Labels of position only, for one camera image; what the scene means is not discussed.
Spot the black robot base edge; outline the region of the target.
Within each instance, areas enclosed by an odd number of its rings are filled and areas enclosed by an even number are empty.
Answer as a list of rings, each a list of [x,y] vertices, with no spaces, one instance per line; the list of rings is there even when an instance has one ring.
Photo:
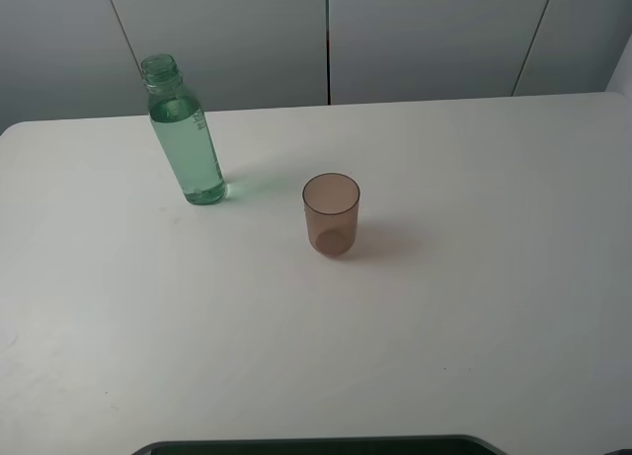
[[[138,454],[209,455],[378,455],[499,454],[500,449],[468,435],[381,436],[312,439],[163,441]]]

